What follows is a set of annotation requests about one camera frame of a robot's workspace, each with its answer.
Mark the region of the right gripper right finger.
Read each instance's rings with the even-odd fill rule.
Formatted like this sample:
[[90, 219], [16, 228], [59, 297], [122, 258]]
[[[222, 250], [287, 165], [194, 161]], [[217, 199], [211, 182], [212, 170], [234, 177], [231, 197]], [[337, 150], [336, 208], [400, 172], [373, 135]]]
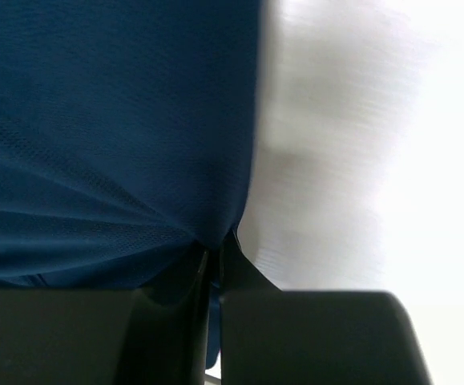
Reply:
[[385, 291], [287, 291], [220, 248], [221, 375], [241, 385], [415, 385], [430, 375], [404, 306]]

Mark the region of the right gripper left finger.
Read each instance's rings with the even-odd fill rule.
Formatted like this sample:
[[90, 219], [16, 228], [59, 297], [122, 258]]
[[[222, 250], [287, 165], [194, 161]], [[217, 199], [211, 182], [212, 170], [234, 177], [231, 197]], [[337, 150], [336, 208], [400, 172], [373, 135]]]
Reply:
[[208, 252], [135, 290], [0, 290], [0, 384], [201, 384]]

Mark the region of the navy blue shorts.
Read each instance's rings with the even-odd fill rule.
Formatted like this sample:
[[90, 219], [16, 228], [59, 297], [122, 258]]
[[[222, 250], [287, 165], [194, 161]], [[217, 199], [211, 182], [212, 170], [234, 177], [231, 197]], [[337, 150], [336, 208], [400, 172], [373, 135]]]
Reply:
[[0, 1], [0, 290], [134, 289], [244, 213], [260, 1]]

